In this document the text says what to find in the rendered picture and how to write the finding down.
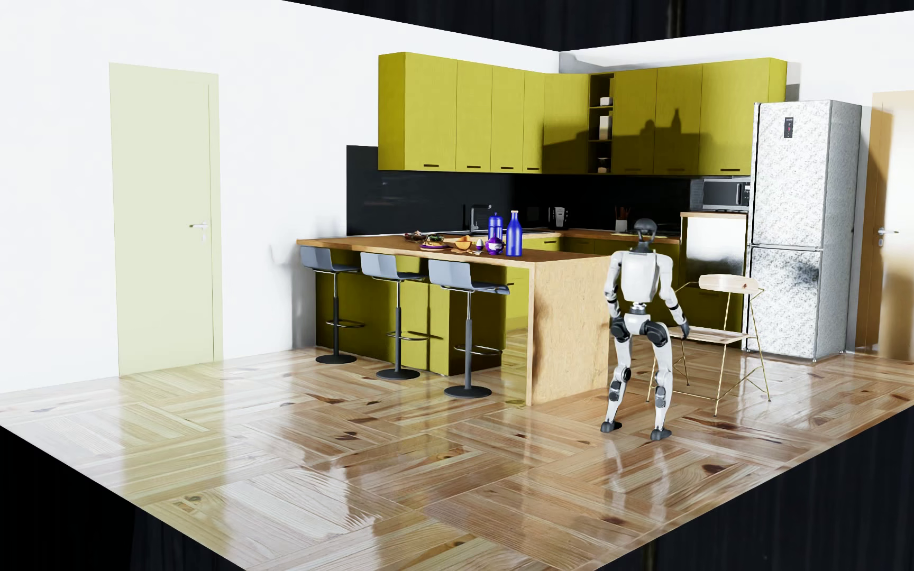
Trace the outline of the light wooden folding chair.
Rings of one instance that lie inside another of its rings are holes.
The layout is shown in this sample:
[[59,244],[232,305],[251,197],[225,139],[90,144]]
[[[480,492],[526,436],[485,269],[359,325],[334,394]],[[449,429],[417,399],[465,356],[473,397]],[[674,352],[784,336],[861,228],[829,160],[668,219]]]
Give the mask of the light wooden folding chair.
[[[677,292],[679,292],[680,290],[682,290],[694,283],[697,284],[702,290],[705,290],[705,291],[725,292],[727,294],[726,311],[728,311],[728,308],[729,308],[730,294],[732,294],[732,293],[741,294],[742,296],[746,296],[746,297],[749,297],[750,295],[752,295],[753,299],[755,299],[762,292],[764,292],[764,289],[760,287],[760,285],[758,284],[758,282],[755,279],[742,277],[741,275],[732,275],[732,274],[704,274],[704,275],[700,276],[699,280],[688,281],[688,282],[680,285],[675,290]],[[716,396],[710,397],[710,396],[703,396],[703,395],[688,393],[688,392],[684,392],[684,391],[680,392],[680,394],[682,394],[682,395],[688,395],[688,396],[694,396],[694,397],[713,400],[715,402],[715,411],[714,411],[715,417],[717,416],[719,403],[722,400],[723,395],[724,395],[724,393],[721,390],[721,384],[722,384],[722,379],[724,377],[726,346],[733,344],[733,343],[742,342],[743,340],[746,340],[751,337],[755,338],[757,340],[757,344],[761,344],[760,338],[758,337],[758,332],[756,330],[755,315],[752,314],[752,316],[753,316],[754,328],[755,328],[754,334],[729,331],[729,330],[725,330],[725,329],[713,329],[713,328],[692,326],[691,333],[688,335],[689,339],[695,340],[696,342],[722,345],[722,361],[721,361],[721,368],[720,368],[720,372],[719,372]],[[771,400],[770,388],[768,386],[765,362],[764,362],[764,358],[763,358],[763,351],[760,348],[758,349],[758,351],[760,352],[760,365],[758,367],[756,367],[755,369],[746,373],[741,379],[739,379],[734,385],[732,385],[727,391],[725,391],[725,394],[728,394],[733,388],[739,386],[740,384],[743,384],[744,381],[749,381],[752,385],[755,386],[756,389],[758,389],[759,391],[765,392],[768,395],[768,400]],[[764,388],[760,387],[759,385],[756,385],[755,382],[750,379],[750,377],[757,370],[760,370],[764,376],[764,379],[765,379]]]

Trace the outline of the grey bar stool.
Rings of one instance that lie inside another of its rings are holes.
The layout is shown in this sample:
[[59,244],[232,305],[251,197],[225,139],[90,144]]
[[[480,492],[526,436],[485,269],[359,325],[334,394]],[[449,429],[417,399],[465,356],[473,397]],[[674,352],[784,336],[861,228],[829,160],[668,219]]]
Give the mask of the grey bar stool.
[[391,281],[395,283],[396,303],[395,303],[395,330],[388,333],[393,336],[395,358],[393,369],[385,369],[377,372],[377,376],[386,380],[409,380],[417,378],[419,372],[411,369],[404,369],[401,366],[401,340],[414,340],[415,342],[426,342],[429,335],[426,333],[410,332],[412,336],[402,335],[402,310],[401,310],[401,283],[407,280],[424,281],[427,274],[417,272],[399,271],[397,261],[394,255],[380,254],[371,252],[361,253],[362,273],[372,279]]
[[491,395],[489,388],[472,385],[472,355],[500,354],[501,350],[472,343],[471,295],[474,292],[490,292],[505,296],[510,293],[508,286],[502,283],[473,280],[470,264],[465,262],[430,259],[428,261],[428,277],[431,283],[437,284],[443,289],[466,293],[465,343],[456,347],[465,354],[464,384],[449,386],[444,392],[451,397],[465,399],[482,398]]
[[325,365],[342,365],[352,363],[357,360],[356,356],[344,355],[339,351],[339,328],[361,328],[364,327],[362,322],[345,320],[341,322],[339,317],[339,294],[338,278],[341,273],[356,273],[360,270],[358,266],[337,264],[333,262],[331,251],[328,248],[319,248],[314,246],[300,247],[301,264],[309,267],[317,273],[332,275],[333,284],[333,313],[332,320],[329,324],[333,327],[333,353],[316,357],[315,361]]

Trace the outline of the wooden kitchen bar counter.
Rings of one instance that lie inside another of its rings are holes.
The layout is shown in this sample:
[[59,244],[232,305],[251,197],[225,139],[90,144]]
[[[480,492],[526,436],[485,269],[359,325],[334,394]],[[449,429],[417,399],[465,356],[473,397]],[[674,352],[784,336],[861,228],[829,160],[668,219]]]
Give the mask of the wooden kitchen bar counter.
[[[339,328],[343,354],[376,358],[394,368],[395,283],[362,273],[361,253],[390,254],[399,271],[427,274],[424,281],[401,283],[402,335],[426,333],[426,342],[401,340],[404,369],[445,377],[464,374],[466,293],[429,281],[428,261],[470,264],[475,281],[506,284],[509,294],[474,292],[471,316],[474,345],[511,352],[510,328],[526,328],[525,399],[528,406],[602,387],[608,379],[608,315],[599,299],[607,256],[561,251],[525,250],[522,256],[476,251],[472,237],[442,236],[452,248],[423,250],[423,240],[401,235],[298,240],[298,245],[328,248],[337,264],[360,267],[338,278],[339,317],[362,322],[361,328]],[[316,273],[317,343],[332,348],[332,275]],[[501,353],[472,355],[471,370],[498,367]]]

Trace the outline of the white humanoid robot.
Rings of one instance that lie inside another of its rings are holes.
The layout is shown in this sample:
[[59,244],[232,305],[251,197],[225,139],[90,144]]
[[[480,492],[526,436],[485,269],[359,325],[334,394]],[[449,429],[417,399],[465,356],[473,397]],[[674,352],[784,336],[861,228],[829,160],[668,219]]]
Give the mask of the white humanoid robot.
[[662,322],[653,321],[646,311],[646,305],[652,301],[654,294],[658,293],[664,301],[681,327],[683,338],[687,338],[691,330],[671,285],[672,260],[650,249],[657,225],[649,218],[641,218],[637,220],[635,230],[639,237],[637,247],[611,255],[604,286],[611,317],[610,334],[616,342],[617,365],[610,383],[608,408],[601,432],[609,433],[621,426],[615,417],[630,378],[631,339],[633,336],[646,336],[653,345],[658,366],[656,418],[651,440],[661,440],[671,435],[664,422],[672,396],[672,353],[668,328]]

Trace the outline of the stainless steel dishwasher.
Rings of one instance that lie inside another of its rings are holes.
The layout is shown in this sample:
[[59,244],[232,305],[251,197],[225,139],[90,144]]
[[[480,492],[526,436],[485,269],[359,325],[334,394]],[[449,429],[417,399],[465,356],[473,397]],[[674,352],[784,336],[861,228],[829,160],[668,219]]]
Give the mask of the stainless steel dishwasher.
[[682,281],[696,281],[705,274],[744,274],[746,214],[680,215]]

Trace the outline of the silver microwave oven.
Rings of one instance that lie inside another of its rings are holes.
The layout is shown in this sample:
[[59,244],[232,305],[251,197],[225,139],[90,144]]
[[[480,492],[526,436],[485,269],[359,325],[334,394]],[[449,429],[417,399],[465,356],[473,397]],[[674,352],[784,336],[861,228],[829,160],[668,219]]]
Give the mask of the silver microwave oven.
[[702,210],[747,213],[752,180],[744,177],[707,177],[702,180]]

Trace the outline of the pale green door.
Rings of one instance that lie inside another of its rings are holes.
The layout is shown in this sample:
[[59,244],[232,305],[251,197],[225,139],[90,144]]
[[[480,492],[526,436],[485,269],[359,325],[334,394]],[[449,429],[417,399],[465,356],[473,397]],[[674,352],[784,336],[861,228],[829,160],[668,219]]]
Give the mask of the pale green door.
[[109,64],[120,375],[222,358],[217,76]]

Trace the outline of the silver refrigerator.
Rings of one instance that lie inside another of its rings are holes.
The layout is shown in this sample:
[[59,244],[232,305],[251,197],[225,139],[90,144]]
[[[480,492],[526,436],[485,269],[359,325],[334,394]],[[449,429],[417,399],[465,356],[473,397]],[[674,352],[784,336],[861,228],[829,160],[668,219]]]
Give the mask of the silver refrigerator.
[[750,349],[817,360],[844,350],[862,109],[840,100],[755,104],[746,274]]

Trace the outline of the yellow-green wall cabinets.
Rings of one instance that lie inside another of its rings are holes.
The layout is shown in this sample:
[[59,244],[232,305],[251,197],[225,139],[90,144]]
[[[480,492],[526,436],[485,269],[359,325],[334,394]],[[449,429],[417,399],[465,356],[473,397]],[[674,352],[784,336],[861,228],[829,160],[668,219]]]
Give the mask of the yellow-green wall cabinets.
[[411,52],[379,57],[382,171],[738,176],[754,106],[788,64],[758,58],[542,73]]

